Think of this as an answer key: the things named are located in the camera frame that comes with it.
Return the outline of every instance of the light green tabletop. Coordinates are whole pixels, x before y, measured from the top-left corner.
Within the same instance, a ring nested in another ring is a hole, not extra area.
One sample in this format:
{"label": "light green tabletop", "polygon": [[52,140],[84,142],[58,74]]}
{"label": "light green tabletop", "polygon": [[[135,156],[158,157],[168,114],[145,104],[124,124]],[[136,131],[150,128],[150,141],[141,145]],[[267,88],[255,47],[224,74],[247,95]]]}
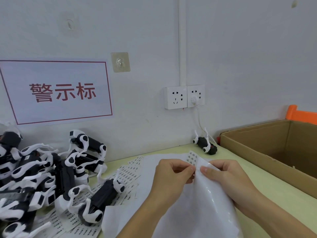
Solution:
{"label": "light green tabletop", "polygon": [[[299,221],[305,224],[312,231],[317,233],[317,199],[307,195],[306,193],[300,191],[299,189],[287,184],[286,182],[276,178],[270,173],[264,171],[263,169],[251,164],[247,160],[235,155],[229,150],[218,147],[218,151],[215,155],[210,156],[205,154],[202,149],[200,149],[195,144],[187,144],[183,146],[178,146],[174,148],[169,148],[165,150],[160,150],[157,152],[152,152],[142,155],[143,157],[152,154],[181,154],[187,153],[190,150],[196,152],[200,157],[205,160],[210,159],[232,159],[237,160],[242,166],[244,171],[248,174],[254,185],[269,199],[274,201],[284,210],[289,212],[291,215],[296,217]],[[106,177],[113,173],[117,168],[123,164],[127,164],[128,161],[134,160],[137,156],[116,160],[107,163],[108,169],[103,174]],[[93,177],[90,184],[96,182],[96,178]],[[268,234],[253,220],[244,216],[240,211],[237,210],[238,219],[240,221],[244,238],[262,238],[269,237]],[[102,238],[103,234],[100,232],[98,238]]]}

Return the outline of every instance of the wall sign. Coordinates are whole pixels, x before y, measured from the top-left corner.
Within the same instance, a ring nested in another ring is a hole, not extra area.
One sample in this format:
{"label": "wall sign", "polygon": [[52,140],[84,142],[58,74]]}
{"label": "wall sign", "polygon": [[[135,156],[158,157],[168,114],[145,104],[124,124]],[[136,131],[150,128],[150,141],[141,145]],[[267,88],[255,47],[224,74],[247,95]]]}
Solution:
{"label": "wall sign", "polygon": [[17,124],[113,115],[105,61],[0,60],[0,74]]}

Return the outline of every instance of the brown cardboard box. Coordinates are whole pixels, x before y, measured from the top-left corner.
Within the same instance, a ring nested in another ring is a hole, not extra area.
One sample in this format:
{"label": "brown cardboard box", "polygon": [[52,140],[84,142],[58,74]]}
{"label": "brown cardboard box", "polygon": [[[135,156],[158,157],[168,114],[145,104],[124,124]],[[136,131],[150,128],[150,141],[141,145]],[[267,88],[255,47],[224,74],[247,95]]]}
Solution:
{"label": "brown cardboard box", "polygon": [[222,147],[317,199],[317,125],[280,120],[220,137]]}

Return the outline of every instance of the hand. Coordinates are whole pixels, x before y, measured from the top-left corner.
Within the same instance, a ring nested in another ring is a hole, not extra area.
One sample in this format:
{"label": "hand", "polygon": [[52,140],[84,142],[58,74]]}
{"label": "hand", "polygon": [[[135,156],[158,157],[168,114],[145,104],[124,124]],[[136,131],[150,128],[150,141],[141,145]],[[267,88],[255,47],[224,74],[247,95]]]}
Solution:
{"label": "hand", "polygon": [[209,163],[220,171],[202,166],[201,173],[210,180],[218,181],[234,201],[236,208],[253,219],[255,202],[264,196],[257,190],[239,163],[236,160],[211,160]]}
{"label": "hand", "polygon": [[184,185],[193,182],[195,170],[195,166],[179,159],[160,160],[147,199],[165,213],[180,197]]}

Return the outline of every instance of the white power cord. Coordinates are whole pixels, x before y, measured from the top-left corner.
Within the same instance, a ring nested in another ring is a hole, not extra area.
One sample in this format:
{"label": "white power cord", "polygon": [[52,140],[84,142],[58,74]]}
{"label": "white power cord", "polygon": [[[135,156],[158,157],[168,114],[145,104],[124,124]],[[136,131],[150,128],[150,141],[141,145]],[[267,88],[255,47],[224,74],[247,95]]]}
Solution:
{"label": "white power cord", "polygon": [[[191,102],[193,104],[196,105],[196,109],[197,109],[197,114],[198,114],[198,124],[199,124],[199,127],[201,128],[202,131],[205,132],[205,130],[202,128],[201,124],[200,124],[200,115],[199,115],[199,98],[196,96],[196,95],[193,95],[192,98],[191,98]],[[208,133],[206,133],[209,138],[213,141],[214,144],[217,144],[217,142],[214,140],[214,138],[212,136],[210,136]]]}

